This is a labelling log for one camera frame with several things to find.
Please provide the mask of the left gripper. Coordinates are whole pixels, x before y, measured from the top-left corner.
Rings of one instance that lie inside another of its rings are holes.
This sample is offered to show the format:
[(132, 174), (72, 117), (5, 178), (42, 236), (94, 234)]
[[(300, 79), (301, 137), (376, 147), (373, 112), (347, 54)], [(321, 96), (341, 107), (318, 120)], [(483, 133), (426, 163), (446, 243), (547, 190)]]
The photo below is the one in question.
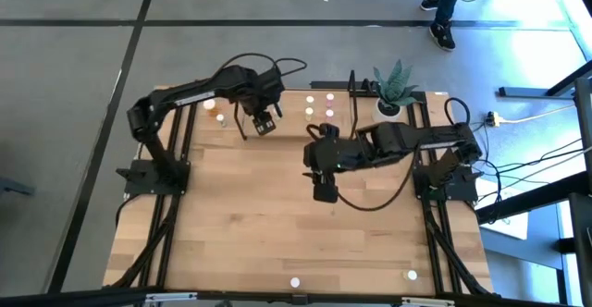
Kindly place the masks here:
[(276, 104), (281, 96), (281, 92), (266, 91), (263, 85), (264, 79), (260, 75), (242, 94), (243, 111), (245, 113), (257, 113), (253, 116), (253, 123), (259, 136), (265, 136), (276, 129), (272, 115), (266, 109), (270, 105)]

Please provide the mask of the black aluminium rig frame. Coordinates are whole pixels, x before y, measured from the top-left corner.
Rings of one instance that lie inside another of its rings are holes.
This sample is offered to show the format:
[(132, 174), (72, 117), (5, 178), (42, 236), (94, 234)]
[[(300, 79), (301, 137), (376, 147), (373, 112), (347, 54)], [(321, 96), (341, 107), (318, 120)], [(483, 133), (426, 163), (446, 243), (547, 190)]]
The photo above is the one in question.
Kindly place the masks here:
[[(326, 95), (335, 95), (331, 108)], [(313, 119), (305, 119), (306, 97)], [(340, 174), (339, 203), (313, 198), (303, 175), (306, 126), (326, 122), (343, 136), (351, 128), (344, 91), (283, 92), (276, 129), (258, 136), (250, 121), (234, 123), (225, 100), (216, 102), (227, 126), (202, 107), (169, 115), (160, 130), (192, 125), (189, 145), (176, 151), (191, 164), (176, 225), (156, 251), (149, 282), (167, 289), (269, 293), (416, 294), (435, 291), (422, 206), (405, 180), (408, 161)], [(402, 272), (414, 270), (408, 281)], [(298, 289), (290, 280), (298, 277)]]

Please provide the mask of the dark grey floor fixture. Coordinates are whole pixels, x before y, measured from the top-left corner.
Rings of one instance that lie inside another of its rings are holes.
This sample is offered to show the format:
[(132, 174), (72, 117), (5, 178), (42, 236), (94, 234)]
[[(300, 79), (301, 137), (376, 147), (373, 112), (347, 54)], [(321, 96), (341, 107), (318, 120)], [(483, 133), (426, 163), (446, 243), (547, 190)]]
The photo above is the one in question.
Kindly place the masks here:
[(0, 177), (0, 195), (5, 192), (16, 192), (23, 195), (32, 195), (35, 188), (15, 181), (11, 178)]

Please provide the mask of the black overhead frame bar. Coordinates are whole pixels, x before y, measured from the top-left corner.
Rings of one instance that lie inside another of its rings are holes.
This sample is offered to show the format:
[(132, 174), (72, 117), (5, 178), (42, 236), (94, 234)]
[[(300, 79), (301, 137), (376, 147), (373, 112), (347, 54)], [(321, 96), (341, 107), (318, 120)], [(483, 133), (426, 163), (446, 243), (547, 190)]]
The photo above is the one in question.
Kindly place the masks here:
[[(44, 293), (35, 295), (0, 297), (0, 307), (125, 307), (144, 304), (145, 296), (150, 293), (197, 292), (196, 301), (263, 301), (290, 304), (290, 296), (295, 293), (269, 292), (233, 292), (233, 291), (178, 291), (157, 287), (144, 288), (106, 288), (98, 290)], [(560, 303), (520, 301), (506, 299), (495, 294), (468, 295), (460, 293), (439, 293), (436, 295), (356, 295), (306, 293), (311, 303), (347, 303), (347, 304), (387, 304), (401, 307), (402, 297), (425, 297), (455, 301), (456, 307), (574, 307)]]

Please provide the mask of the silver aluminium bracket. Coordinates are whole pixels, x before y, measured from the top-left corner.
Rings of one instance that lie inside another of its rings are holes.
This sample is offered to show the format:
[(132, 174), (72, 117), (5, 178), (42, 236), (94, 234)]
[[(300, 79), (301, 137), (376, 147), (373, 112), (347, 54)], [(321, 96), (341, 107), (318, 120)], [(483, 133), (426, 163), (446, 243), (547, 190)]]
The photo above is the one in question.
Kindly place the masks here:
[(402, 297), (401, 307), (456, 307), (455, 301), (425, 298), (425, 297)]
[(150, 293), (145, 296), (145, 300), (143, 303), (157, 304), (171, 301), (196, 301), (197, 299), (197, 292)]

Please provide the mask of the potted snake plant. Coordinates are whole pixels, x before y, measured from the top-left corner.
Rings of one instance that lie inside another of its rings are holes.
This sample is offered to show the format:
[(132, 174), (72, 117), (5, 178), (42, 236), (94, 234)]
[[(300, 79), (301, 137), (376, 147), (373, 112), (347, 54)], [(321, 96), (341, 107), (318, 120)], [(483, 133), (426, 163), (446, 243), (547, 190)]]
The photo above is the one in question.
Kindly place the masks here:
[(413, 67), (405, 67), (398, 59), (392, 70), (384, 78), (377, 67), (373, 67), (375, 81), (371, 88), (377, 95), (372, 113), (374, 122), (396, 122), (404, 107), (418, 103), (413, 97), (416, 85), (409, 85)]

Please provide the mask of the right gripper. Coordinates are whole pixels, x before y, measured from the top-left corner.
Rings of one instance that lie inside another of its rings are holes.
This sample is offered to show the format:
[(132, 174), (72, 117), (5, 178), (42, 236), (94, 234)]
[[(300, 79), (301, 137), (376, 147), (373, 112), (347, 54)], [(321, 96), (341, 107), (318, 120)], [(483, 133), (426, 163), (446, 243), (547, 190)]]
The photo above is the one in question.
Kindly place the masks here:
[(336, 203), (339, 194), (333, 173), (353, 171), (359, 165), (359, 143), (354, 140), (325, 137), (311, 141), (303, 148), (303, 175), (314, 185), (314, 199), (321, 203)]

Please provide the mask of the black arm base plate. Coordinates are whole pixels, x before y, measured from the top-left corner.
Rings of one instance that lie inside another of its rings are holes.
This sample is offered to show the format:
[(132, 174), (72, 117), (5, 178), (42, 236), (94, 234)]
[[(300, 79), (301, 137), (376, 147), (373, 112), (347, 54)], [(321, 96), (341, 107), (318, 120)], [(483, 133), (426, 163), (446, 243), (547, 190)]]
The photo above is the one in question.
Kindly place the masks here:
[(182, 194), (188, 185), (191, 164), (187, 161), (157, 163), (155, 160), (134, 160), (130, 168), (117, 168), (116, 172), (126, 180), (125, 193)]
[(419, 166), (413, 170), (416, 196), (429, 201), (477, 200), (476, 180), (480, 177), (469, 166), (442, 171), (434, 166)]

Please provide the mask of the black neighbouring table frame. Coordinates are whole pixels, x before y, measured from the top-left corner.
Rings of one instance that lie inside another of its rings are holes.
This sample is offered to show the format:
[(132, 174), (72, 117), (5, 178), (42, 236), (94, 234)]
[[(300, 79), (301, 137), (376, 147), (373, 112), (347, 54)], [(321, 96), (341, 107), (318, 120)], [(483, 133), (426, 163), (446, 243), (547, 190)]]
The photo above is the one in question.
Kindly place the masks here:
[(490, 210), (499, 218), (535, 210), (554, 203), (567, 201), (570, 206), (573, 237), (559, 239), (554, 245), (561, 254), (573, 253), (578, 266), (578, 278), (582, 303), (592, 307), (592, 59), (571, 75), (548, 89), (544, 98), (563, 97), (574, 89), (573, 101), (584, 150), (586, 170), (549, 185), (513, 196), (498, 205), (486, 206), (477, 211), (481, 224), (491, 219)]

